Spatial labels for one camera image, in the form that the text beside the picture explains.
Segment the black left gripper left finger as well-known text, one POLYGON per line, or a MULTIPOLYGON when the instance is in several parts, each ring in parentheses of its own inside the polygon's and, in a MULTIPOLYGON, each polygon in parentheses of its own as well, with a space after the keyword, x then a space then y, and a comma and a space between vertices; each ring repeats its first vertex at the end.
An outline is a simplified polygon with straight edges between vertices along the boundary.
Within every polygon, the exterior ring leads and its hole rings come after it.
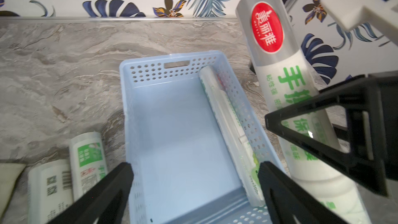
POLYGON ((120 163, 51 224, 120 224, 134 180, 132 166, 120 163))

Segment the plastic wrap roll red logo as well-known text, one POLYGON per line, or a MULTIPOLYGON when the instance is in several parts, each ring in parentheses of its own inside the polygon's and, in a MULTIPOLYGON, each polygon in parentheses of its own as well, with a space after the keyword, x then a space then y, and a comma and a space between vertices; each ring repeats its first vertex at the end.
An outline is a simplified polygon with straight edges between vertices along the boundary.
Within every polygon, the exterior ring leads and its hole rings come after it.
POLYGON ((253 207, 262 206, 265 199, 258 179, 260 163, 227 92, 212 66, 202 68, 199 77, 249 203, 253 207))

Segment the plastic wrap roll green label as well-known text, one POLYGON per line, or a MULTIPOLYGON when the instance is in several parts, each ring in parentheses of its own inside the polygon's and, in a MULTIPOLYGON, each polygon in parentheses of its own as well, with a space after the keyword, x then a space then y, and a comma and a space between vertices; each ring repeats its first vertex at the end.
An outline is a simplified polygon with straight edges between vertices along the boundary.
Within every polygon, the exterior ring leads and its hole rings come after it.
MULTIPOLYGON (((270 112, 318 94, 282 0, 240 0, 236 15, 270 112)), ((279 143, 292 180, 346 222, 370 223, 353 180, 299 146, 279 143)))

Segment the plastic wrap roll with barcode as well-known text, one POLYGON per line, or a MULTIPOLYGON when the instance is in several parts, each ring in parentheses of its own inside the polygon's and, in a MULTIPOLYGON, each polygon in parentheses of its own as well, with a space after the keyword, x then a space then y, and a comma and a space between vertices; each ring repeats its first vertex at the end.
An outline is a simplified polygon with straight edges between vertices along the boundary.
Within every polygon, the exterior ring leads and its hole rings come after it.
POLYGON ((107 164, 101 134, 88 132, 69 142, 73 197, 77 201, 107 174, 107 164))

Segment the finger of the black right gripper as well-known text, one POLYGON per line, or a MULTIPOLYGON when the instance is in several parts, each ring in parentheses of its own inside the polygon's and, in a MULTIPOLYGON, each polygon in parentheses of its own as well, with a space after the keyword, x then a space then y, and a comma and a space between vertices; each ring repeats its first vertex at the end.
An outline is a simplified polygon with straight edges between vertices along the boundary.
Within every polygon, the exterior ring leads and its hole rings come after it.
POLYGON ((265 116, 268 130, 354 180, 371 192, 387 196, 387 180, 398 179, 398 76, 355 76, 322 89, 317 96, 265 116), (341 106, 346 127, 333 127, 349 143, 344 153, 282 125, 300 115, 341 106))

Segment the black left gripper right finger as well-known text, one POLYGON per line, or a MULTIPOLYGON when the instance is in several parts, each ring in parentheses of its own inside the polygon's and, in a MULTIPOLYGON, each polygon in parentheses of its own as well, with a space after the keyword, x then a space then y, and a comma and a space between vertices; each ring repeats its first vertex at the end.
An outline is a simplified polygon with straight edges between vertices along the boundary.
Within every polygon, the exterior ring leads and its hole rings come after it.
POLYGON ((259 182, 274 224, 345 224, 271 162, 260 164, 259 182))

